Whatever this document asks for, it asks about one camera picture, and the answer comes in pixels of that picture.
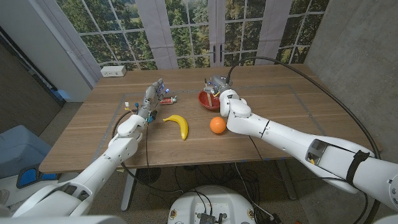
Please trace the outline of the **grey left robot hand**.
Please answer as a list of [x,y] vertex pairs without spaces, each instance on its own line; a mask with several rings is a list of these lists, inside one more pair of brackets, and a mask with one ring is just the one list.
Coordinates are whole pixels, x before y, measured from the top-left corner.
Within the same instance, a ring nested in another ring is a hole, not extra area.
[[149,119],[156,104],[164,98],[168,91],[162,78],[151,84],[144,93],[144,99],[137,111],[137,115],[144,119]]

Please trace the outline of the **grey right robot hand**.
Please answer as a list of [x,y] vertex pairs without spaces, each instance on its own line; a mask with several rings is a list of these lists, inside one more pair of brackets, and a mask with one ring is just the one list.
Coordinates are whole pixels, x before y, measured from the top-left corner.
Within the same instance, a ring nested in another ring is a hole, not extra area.
[[205,87],[203,91],[217,95],[229,89],[231,89],[231,85],[226,82],[226,77],[213,75],[209,80],[205,80]]

